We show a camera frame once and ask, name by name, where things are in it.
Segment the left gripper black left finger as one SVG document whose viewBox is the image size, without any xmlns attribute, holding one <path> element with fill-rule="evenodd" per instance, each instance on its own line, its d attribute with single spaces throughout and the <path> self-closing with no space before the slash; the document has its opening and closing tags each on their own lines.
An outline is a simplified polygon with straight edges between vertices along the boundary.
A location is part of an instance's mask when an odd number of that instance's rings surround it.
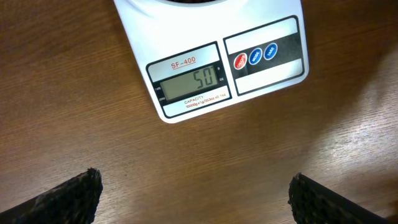
<svg viewBox="0 0 398 224">
<path fill-rule="evenodd" d="M 101 172 L 89 168 L 40 195 L 1 212 L 1 223 L 93 223 L 102 190 Z"/>
</svg>

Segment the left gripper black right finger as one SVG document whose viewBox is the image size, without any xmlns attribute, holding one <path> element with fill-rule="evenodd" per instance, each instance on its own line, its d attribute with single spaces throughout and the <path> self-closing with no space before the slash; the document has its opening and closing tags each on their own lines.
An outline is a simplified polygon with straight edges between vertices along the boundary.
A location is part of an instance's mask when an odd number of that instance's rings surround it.
<svg viewBox="0 0 398 224">
<path fill-rule="evenodd" d="M 296 223 L 386 224 L 389 221 L 298 173 L 289 184 L 289 201 Z"/>
</svg>

